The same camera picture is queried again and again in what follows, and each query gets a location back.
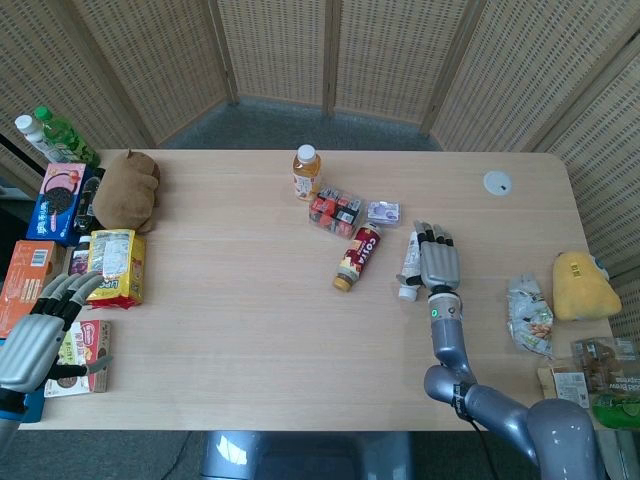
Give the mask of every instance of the plastic bottle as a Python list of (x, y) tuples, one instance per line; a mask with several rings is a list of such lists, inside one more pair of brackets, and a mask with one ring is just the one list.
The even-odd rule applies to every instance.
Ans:
[(80, 237), (80, 243), (73, 249), (71, 254), (71, 262), (69, 263), (69, 275), (74, 273), (87, 273), (89, 268), (89, 246), (91, 244), (91, 235)]
[(401, 283), (398, 297), (409, 302), (416, 301), (418, 288), (420, 288), (420, 285), (407, 285), (405, 283), (407, 279), (413, 277), (420, 278), (420, 244), (415, 230), (411, 232), (409, 237), (409, 246), (407, 247), (407, 255), (404, 258), (402, 273), (398, 275), (398, 280)]
[(311, 145), (301, 145), (293, 159), (293, 185), (296, 197), (306, 202), (320, 188), (322, 160)]
[(27, 142), (41, 151), (47, 160), (52, 163), (67, 161), (62, 152), (45, 136), (40, 122), (34, 120), (31, 115), (20, 115), (16, 118), (15, 124), (20, 133), (24, 134)]
[(69, 162), (86, 163), (91, 168), (100, 165), (100, 157), (96, 151), (75, 131), (66, 118), (54, 116), (51, 110), (42, 105), (36, 107), (33, 114), (42, 122), (46, 137), (55, 144)]
[(334, 287), (343, 292), (351, 290), (380, 243), (381, 235), (382, 231), (375, 223), (368, 222), (360, 227), (338, 266), (338, 273), (333, 279)]
[(87, 180), (84, 187), (82, 187), (80, 203), (78, 203), (78, 210), (73, 219), (73, 229), (80, 235), (89, 235), (92, 230), (100, 228), (100, 224), (93, 213), (93, 199), (100, 186), (102, 175), (104, 175), (104, 170), (96, 168), (93, 177)]

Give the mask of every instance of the packaged snack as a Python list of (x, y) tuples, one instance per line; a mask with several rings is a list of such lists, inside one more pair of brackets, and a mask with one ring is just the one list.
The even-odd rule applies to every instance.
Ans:
[(309, 219), (336, 235), (351, 238), (360, 221), (363, 205), (361, 198), (325, 185), (309, 204)]
[(87, 299), (94, 307), (129, 308), (142, 303), (145, 242), (135, 230), (98, 230), (91, 234), (89, 270), (104, 282)]
[(16, 242), (0, 299), (0, 338), (28, 314), (40, 292), (62, 270), (65, 250), (54, 242)]
[(553, 313), (545, 302), (540, 286), (532, 273), (513, 277), (509, 281), (509, 323), (516, 346), (551, 356), (551, 326)]
[[(86, 365), (109, 354), (111, 325), (104, 320), (73, 322), (65, 335), (58, 353), (58, 364)], [(84, 377), (47, 380), (44, 396), (65, 397), (83, 393), (103, 393), (107, 391), (107, 369)]]
[(73, 219), (88, 172), (84, 163), (49, 164), (27, 229), (29, 240), (55, 240), (64, 246), (78, 243)]
[(640, 361), (631, 340), (596, 337), (571, 344), (589, 392), (640, 395)]
[(369, 202), (367, 220), (379, 225), (395, 227), (400, 224), (400, 204), (383, 201)]

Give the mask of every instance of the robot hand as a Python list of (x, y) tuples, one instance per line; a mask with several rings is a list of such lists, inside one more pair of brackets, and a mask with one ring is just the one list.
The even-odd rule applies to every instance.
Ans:
[(451, 292), (460, 285), (460, 260), (453, 239), (440, 225), (414, 222), (420, 243), (420, 276), (434, 293)]
[(103, 281), (97, 272), (59, 275), (47, 285), (31, 313), (11, 330), (0, 349), (0, 452), (8, 447), (26, 412), (25, 395), (48, 379), (83, 376), (104, 368), (110, 356), (91, 365), (58, 365), (58, 350), (87, 297)]

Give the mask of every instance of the oreo box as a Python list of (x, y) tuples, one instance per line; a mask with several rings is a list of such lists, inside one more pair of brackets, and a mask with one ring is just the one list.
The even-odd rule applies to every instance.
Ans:
[(80, 235), (73, 219), (89, 169), (84, 163), (51, 163), (42, 181), (31, 215), (27, 239), (53, 240), (61, 245), (77, 245)]

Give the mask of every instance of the biscuit box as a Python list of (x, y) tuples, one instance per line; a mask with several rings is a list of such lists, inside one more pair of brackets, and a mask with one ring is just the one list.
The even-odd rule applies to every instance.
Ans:
[(73, 219), (89, 169), (84, 163), (50, 163), (31, 215), (27, 239), (77, 245)]
[(0, 298), (0, 338), (28, 314), (40, 292), (62, 271), (65, 250), (54, 242), (16, 242)]
[[(58, 364), (86, 365), (109, 354), (111, 324), (104, 320), (73, 322), (60, 344)], [(47, 380), (44, 396), (66, 397), (107, 391), (108, 366), (84, 377)]]

